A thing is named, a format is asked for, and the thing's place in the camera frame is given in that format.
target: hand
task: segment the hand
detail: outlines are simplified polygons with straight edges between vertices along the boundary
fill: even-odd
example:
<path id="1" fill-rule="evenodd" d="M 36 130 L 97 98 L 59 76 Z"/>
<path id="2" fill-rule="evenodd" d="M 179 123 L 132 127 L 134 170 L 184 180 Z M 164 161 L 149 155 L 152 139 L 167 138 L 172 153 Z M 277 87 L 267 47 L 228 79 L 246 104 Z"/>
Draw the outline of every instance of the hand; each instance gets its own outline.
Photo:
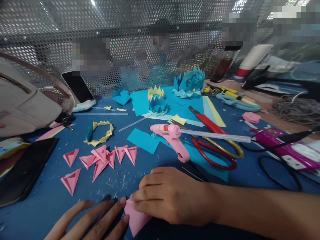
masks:
<path id="1" fill-rule="evenodd" d="M 171 224 L 201 226 L 217 217 L 212 184 L 196 181 L 173 167 L 152 169 L 130 199 L 136 211 Z"/>
<path id="2" fill-rule="evenodd" d="M 109 228 L 112 221 L 126 205 L 126 197 L 122 197 L 114 206 L 113 200 L 103 201 L 89 210 L 80 220 L 66 233 L 66 229 L 72 219 L 82 210 L 92 207 L 94 201 L 82 200 L 70 208 L 54 225 L 45 240 L 100 240 Z M 108 211 L 91 230 L 83 237 L 88 227 L 105 211 Z M 129 222 L 129 215 L 125 215 L 110 234 L 107 240 L 120 239 Z"/>

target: yellow scissors handle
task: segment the yellow scissors handle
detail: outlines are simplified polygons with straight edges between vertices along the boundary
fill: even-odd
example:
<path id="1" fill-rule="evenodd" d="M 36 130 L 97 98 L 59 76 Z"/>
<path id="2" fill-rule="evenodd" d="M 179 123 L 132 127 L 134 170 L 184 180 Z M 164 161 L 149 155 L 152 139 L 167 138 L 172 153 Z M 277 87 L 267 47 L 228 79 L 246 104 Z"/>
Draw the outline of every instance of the yellow scissors handle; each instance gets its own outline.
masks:
<path id="1" fill-rule="evenodd" d="M 208 142 L 210 142 L 212 145 L 214 145 L 216 148 L 220 149 L 221 151 L 223 151 L 224 153 L 230 155 L 233 158 L 243 158 L 244 157 L 244 153 L 242 151 L 242 149 L 234 142 L 234 141 L 230 141 L 230 140 L 225 140 L 227 143 L 229 143 L 231 146 L 234 147 L 234 149 L 236 149 L 238 155 L 235 155 L 231 152 L 229 152 L 228 150 L 226 150 L 225 148 L 221 147 L 218 143 L 212 141 L 210 138 L 208 137 L 202 137 L 204 139 L 206 139 Z"/>

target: metal panel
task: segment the metal panel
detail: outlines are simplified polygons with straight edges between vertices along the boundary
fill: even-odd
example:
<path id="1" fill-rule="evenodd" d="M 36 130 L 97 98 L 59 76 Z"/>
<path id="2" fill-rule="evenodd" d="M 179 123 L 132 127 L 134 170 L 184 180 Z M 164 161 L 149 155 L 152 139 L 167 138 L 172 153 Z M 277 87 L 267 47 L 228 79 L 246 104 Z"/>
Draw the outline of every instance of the metal panel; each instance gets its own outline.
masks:
<path id="1" fill-rule="evenodd" d="M 210 72 L 223 50 L 222 17 L 227 13 L 259 14 L 263 0 L 7 0 L 0 3 L 0 47 L 61 78 L 72 69 L 72 38 L 110 38 L 110 74 L 85 77 L 95 97 L 171 85 L 175 75 L 194 65 Z M 154 24 L 169 24 L 170 50 L 153 53 Z M 19 71 L 24 69 L 15 66 Z M 26 73 L 38 88 L 51 85 Z"/>

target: blue origami lotus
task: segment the blue origami lotus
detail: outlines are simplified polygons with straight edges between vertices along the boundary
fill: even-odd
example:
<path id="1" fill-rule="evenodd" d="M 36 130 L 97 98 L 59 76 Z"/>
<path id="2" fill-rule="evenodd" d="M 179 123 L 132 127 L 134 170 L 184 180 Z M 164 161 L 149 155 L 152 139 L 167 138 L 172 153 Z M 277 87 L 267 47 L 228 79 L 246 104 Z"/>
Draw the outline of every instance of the blue origami lotus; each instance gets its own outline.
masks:
<path id="1" fill-rule="evenodd" d="M 168 112 L 168 101 L 164 98 L 159 99 L 157 96 L 149 102 L 149 112 L 153 116 L 163 116 Z"/>
<path id="2" fill-rule="evenodd" d="M 193 67 L 193 71 L 187 70 L 182 78 L 182 73 L 174 77 L 173 92 L 180 98 L 198 96 L 203 92 L 205 73 L 199 68 Z"/>

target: person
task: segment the person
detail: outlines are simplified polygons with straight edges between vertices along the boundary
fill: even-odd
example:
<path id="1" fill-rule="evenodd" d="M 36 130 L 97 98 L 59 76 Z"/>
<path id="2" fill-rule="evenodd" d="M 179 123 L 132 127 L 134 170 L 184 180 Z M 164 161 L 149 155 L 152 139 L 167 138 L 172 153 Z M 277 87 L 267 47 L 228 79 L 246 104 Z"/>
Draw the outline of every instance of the person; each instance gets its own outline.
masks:
<path id="1" fill-rule="evenodd" d="M 320 197 L 312 194 L 199 182 L 173 167 L 159 167 L 143 177 L 130 199 L 137 211 L 171 224 L 202 226 L 214 222 L 273 239 L 320 236 Z M 98 216 L 110 209 L 83 238 L 101 239 L 125 203 L 125 197 L 113 207 L 112 201 L 104 201 L 65 233 L 71 220 L 94 204 L 81 201 L 61 217 L 45 240 L 81 239 Z M 125 215 L 106 239 L 119 239 L 129 218 Z"/>

